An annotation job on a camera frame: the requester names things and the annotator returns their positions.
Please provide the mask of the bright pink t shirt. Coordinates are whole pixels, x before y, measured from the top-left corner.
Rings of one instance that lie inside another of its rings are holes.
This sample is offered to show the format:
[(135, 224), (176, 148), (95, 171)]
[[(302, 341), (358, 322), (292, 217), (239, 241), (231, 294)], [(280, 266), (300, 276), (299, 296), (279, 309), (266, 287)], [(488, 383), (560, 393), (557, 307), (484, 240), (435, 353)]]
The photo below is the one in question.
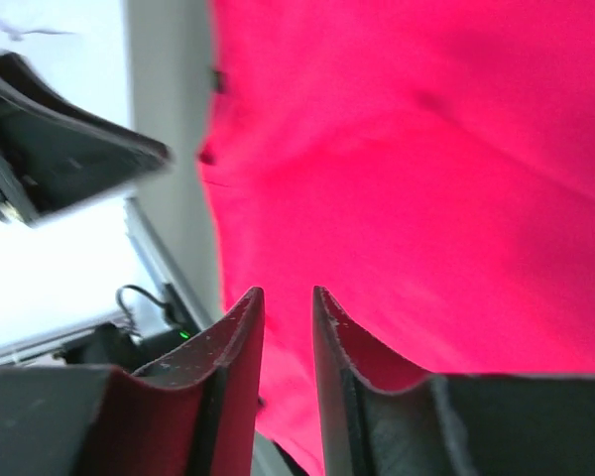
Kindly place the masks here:
[(200, 170), (266, 295), (257, 428), (324, 471), (312, 290), (414, 363), (595, 372), (595, 1), (215, 1)]

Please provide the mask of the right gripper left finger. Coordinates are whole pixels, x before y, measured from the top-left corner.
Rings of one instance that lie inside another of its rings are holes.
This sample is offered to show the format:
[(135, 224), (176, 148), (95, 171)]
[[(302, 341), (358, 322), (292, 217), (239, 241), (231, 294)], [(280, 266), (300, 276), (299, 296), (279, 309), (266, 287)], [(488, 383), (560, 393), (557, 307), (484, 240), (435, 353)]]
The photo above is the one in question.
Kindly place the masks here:
[(249, 474), (264, 317), (253, 288), (133, 373), (0, 367), (0, 475)]

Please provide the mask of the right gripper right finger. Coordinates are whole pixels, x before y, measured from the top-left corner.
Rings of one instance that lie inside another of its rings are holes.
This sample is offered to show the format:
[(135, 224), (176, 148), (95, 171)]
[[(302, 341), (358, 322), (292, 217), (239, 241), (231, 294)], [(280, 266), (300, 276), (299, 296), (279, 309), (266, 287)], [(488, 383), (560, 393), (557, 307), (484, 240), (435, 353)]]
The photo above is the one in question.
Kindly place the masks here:
[(432, 373), (323, 287), (313, 347), (330, 475), (595, 475), (595, 375)]

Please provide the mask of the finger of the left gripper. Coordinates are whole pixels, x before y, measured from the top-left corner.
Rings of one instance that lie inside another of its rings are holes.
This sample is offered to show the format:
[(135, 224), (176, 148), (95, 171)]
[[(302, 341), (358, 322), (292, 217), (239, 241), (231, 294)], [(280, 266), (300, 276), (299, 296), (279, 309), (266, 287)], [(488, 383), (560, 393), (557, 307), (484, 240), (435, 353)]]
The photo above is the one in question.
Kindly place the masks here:
[(169, 148), (50, 89), (16, 53), (0, 54), (0, 220), (33, 225), (164, 168)]

